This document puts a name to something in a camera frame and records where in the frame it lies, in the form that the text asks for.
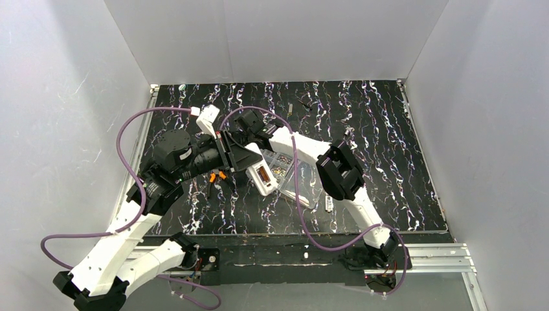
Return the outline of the white remote control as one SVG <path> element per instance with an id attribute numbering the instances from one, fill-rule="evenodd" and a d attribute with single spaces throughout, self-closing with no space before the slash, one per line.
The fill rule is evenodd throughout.
<path id="1" fill-rule="evenodd" d="M 271 172 L 258 145 L 256 143 L 249 143 L 245 147 L 260 156 L 259 161 L 247 168 L 247 175 L 253 180 L 259 193 L 262 196 L 268 196 L 278 188 L 278 182 Z"/>

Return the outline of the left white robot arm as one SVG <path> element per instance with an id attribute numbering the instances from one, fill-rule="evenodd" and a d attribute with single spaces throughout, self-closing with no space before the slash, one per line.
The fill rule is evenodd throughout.
<path id="1" fill-rule="evenodd" d="M 237 132 L 206 133 L 197 143 L 184 130 L 164 132 L 146 166 L 133 175 L 115 220 L 79 264 L 55 276 L 54 285 L 78 310 L 120 310 L 130 294 L 166 270 L 198 270 L 199 245 L 184 233 L 135 260 L 129 255 L 183 195 L 185 181 L 213 171 L 241 172 L 262 159 L 259 146 Z"/>

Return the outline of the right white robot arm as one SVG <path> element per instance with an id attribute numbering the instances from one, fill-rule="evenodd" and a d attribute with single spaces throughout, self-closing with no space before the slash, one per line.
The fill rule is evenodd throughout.
<path id="1" fill-rule="evenodd" d="M 282 117 L 274 115 L 272 123 L 266 123 L 266 109 L 244 106 L 231 112 L 237 115 L 237 123 L 246 136 L 247 143 L 256 143 L 259 148 L 291 156 L 316 167 L 321 185 L 326 194 L 341 202 L 349 211 L 361 232 L 349 242 L 328 247 L 319 244 L 306 224 L 302 224 L 309 241 L 323 251 L 343 251 L 362 240 L 366 256 L 372 264 L 386 266 L 393 259 L 398 246 L 403 245 L 401 236 L 381 217 L 371 202 L 363 178 L 363 166 L 351 148 L 342 139 L 332 142 L 319 141 L 293 131 Z"/>

